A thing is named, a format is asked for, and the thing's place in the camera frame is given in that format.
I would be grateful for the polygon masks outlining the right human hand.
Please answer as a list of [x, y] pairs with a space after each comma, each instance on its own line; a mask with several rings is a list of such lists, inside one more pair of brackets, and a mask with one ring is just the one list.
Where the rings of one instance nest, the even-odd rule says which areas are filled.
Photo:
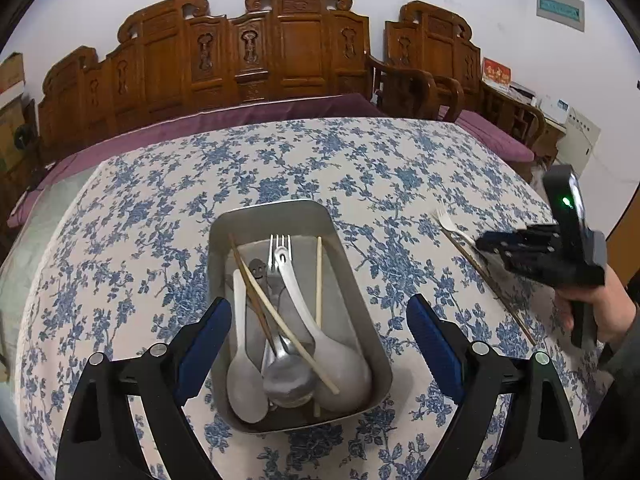
[[574, 328], [572, 301], [591, 304], [597, 323], [598, 339], [617, 350], [634, 324], [636, 304], [629, 298], [626, 289], [615, 271], [606, 267], [605, 284], [596, 288], [562, 287], [555, 291], [554, 304], [564, 327]]

